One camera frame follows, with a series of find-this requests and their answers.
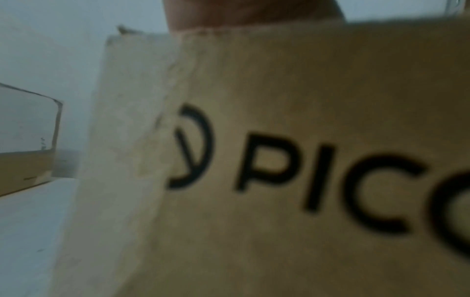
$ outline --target box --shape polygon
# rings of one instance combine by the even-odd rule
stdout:
[[[469,34],[111,39],[52,296],[469,296]]]
[[[0,84],[0,195],[49,181],[62,103]]]

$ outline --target brown cardboard box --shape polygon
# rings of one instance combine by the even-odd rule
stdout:
[[[470,296],[469,36],[207,31],[169,93],[169,41],[111,40],[52,296]]]
[[[0,195],[49,181],[62,103],[0,84]]]

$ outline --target hand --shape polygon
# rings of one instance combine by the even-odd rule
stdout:
[[[164,0],[164,5],[171,31],[342,17],[335,0]]]

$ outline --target cardboard box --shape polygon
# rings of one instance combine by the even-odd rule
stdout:
[[[62,103],[0,84],[0,195],[49,181]]]
[[[470,296],[469,35],[112,39],[52,296]]]

